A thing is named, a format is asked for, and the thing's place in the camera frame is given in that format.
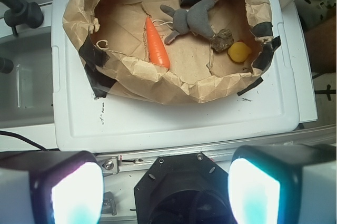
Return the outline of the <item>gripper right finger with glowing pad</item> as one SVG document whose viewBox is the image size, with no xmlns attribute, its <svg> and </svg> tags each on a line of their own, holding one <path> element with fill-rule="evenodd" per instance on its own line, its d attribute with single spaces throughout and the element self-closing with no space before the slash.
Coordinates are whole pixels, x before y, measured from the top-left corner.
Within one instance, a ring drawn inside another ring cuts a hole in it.
<svg viewBox="0 0 337 224">
<path fill-rule="evenodd" d="M 237 223 L 336 223 L 336 147 L 240 146 L 228 193 Z"/>
</svg>

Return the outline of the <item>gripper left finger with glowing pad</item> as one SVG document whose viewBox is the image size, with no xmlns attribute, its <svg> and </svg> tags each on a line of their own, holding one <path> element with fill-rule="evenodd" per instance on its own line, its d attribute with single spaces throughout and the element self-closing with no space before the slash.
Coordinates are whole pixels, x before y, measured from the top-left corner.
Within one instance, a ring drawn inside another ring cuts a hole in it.
<svg viewBox="0 0 337 224">
<path fill-rule="evenodd" d="M 1 152 L 1 223 L 98 223 L 103 194 L 88 151 Z"/>
</svg>

